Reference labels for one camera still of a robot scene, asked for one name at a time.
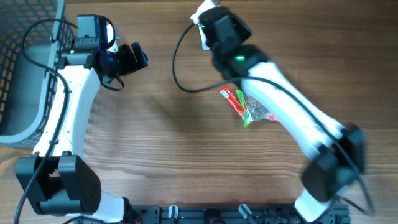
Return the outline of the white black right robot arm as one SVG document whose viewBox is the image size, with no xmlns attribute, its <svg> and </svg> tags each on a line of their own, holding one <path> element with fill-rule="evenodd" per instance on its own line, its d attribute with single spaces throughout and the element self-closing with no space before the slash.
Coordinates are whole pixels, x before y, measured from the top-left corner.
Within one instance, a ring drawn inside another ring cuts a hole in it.
<svg viewBox="0 0 398 224">
<path fill-rule="evenodd" d="M 307 223 L 319 220 L 345 188 L 363 182 L 364 133 L 320 111 L 261 49 L 245 44 L 251 29 L 227 7 L 204 1 L 191 20 L 222 77 L 269 110 L 309 159 L 294 208 Z"/>
</svg>

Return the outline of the clear plastic snack wrapper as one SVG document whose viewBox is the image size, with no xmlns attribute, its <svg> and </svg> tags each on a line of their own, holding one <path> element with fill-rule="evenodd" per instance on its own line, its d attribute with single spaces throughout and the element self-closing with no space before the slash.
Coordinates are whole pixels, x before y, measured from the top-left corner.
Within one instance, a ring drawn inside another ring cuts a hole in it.
<svg viewBox="0 0 398 224">
<path fill-rule="evenodd" d="M 268 120 L 278 121 L 278 119 L 268 111 L 260 102 L 255 100 L 253 97 L 243 93 L 243 97 L 247 106 L 247 109 L 251 115 L 253 121 Z"/>
</svg>

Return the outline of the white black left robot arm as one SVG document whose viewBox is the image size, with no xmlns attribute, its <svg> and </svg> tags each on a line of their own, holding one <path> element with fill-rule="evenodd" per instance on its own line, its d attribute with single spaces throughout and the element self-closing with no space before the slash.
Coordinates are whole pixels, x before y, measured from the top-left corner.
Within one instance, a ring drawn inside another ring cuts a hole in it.
<svg viewBox="0 0 398 224">
<path fill-rule="evenodd" d="M 28 201 L 38 215 L 69 216 L 102 223 L 140 223 L 125 197 L 101 188 L 100 178 L 84 161 L 84 140 L 93 100 L 109 79 L 119 79 L 148 65 L 139 43 L 115 52 L 101 47 L 62 51 L 54 73 L 59 86 L 45 132 L 29 157 L 16 163 L 24 190 L 14 216 Z"/>
</svg>

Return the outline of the green snack packet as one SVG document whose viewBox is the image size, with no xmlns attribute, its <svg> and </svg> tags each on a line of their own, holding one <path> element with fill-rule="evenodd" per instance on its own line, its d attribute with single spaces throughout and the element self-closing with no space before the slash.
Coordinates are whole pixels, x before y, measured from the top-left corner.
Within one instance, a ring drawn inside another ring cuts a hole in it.
<svg viewBox="0 0 398 224">
<path fill-rule="evenodd" d="M 243 108 L 243 124 L 244 124 L 244 127 L 247 127 L 253 122 L 253 120 L 252 120 L 251 114 L 247 108 L 243 91 L 237 90 L 236 94 L 237 94 L 239 102 Z"/>
</svg>

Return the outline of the red stick snack packet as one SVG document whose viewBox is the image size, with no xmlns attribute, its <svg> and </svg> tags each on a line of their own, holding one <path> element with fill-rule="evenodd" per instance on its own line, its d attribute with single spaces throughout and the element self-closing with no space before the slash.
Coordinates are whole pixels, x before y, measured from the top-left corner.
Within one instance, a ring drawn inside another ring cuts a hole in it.
<svg viewBox="0 0 398 224">
<path fill-rule="evenodd" d="M 224 85 L 219 89 L 219 93 L 226 99 L 229 105 L 237 112 L 237 114 L 243 118 L 244 110 L 241 106 L 240 101 L 235 97 L 233 92 L 229 89 L 228 85 Z"/>
</svg>

